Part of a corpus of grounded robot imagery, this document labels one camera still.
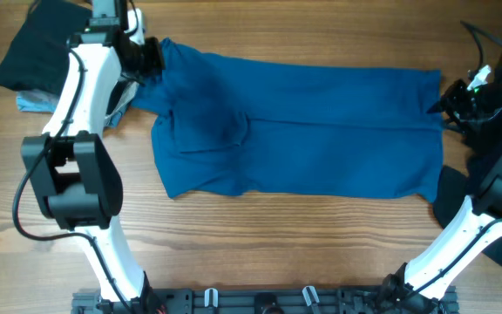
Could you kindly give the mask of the blue t-shirt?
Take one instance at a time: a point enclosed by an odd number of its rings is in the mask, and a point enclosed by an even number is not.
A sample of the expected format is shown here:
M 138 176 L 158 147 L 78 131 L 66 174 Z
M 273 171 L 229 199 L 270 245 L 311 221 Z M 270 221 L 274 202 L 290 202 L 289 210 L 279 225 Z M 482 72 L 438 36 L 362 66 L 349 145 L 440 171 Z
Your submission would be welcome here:
M 437 70 L 284 65 L 162 42 L 133 104 L 155 113 L 168 196 L 249 191 L 434 201 L 443 166 Z

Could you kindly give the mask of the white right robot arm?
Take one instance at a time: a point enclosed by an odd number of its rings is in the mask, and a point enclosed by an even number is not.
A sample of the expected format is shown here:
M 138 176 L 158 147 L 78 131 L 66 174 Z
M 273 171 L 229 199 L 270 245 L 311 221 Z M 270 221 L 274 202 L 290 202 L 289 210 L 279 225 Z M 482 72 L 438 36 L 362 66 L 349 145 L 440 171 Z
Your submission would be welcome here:
M 388 275 L 373 300 L 378 313 L 432 313 L 452 281 L 502 237 L 502 144 L 452 221 L 420 256 Z

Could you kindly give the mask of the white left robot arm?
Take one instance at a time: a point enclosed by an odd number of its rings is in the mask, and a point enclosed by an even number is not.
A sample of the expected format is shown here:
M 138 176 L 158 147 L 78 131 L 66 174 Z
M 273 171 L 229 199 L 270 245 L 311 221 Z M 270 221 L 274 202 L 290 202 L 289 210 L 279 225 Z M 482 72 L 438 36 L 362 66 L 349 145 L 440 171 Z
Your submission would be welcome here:
M 37 242 L 79 241 L 99 281 L 96 308 L 103 313 L 164 313 L 121 227 L 123 183 L 102 137 L 112 92 L 120 83 L 161 72 L 156 38 L 128 36 L 118 26 L 90 27 L 72 36 L 69 70 L 58 107 L 42 133 L 26 137 L 26 173 L 12 203 L 17 231 Z M 20 194 L 33 188 L 42 215 L 57 235 L 33 235 L 19 219 Z

